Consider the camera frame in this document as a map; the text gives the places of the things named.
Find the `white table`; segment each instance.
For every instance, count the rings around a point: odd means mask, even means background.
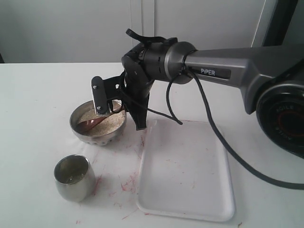
[[[134,191],[121,184],[136,177],[144,131],[135,132],[130,116],[123,136],[106,147],[79,141],[69,126],[72,111],[91,100],[90,80],[117,76],[120,63],[0,65],[0,227],[192,227],[302,228],[304,192],[269,185],[242,168],[230,155],[236,213],[225,223],[144,215]],[[149,107],[167,112],[167,83],[155,82]],[[227,141],[261,172],[285,181],[304,182],[304,160],[274,145],[254,114],[244,111],[236,88],[204,82],[214,119]],[[184,120],[207,121],[194,82],[174,85],[172,107]],[[148,119],[162,118],[149,113]],[[102,177],[95,195],[81,203],[60,197],[55,164],[83,154]]]

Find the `stainless steel bowl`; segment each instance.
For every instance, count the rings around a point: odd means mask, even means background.
[[[121,133],[124,131],[125,125],[127,122],[126,112],[125,112],[125,110],[122,110],[122,112],[124,113],[123,124],[118,129],[116,129],[115,131],[113,131],[109,134],[105,134],[105,135],[101,135],[101,136],[88,136],[88,135],[78,133],[75,130],[75,127],[78,124],[80,117],[84,113],[86,113],[92,109],[94,109],[93,101],[88,101],[88,102],[80,105],[77,109],[75,109],[75,111],[71,114],[71,117],[70,117],[70,126],[72,128],[72,131],[81,141],[83,141],[85,143],[99,145],[99,146],[107,145],[109,142],[111,142],[117,136],[121,135]]]

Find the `white wall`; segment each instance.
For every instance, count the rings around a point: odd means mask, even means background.
[[[260,46],[276,0],[0,0],[5,62],[119,62],[125,31],[198,49]]]
[[[304,0],[299,0],[283,44],[304,43]]]

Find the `white tray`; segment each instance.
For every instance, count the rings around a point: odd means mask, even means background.
[[[208,123],[150,121],[137,206],[149,214],[207,221],[234,215],[226,150]]]

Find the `stainless steel cup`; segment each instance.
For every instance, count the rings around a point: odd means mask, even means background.
[[[63,158],[54,169],[54,177],[60,195],[68,201],[82,201],[95,187],[94,171],[89,160],[82,155]]]

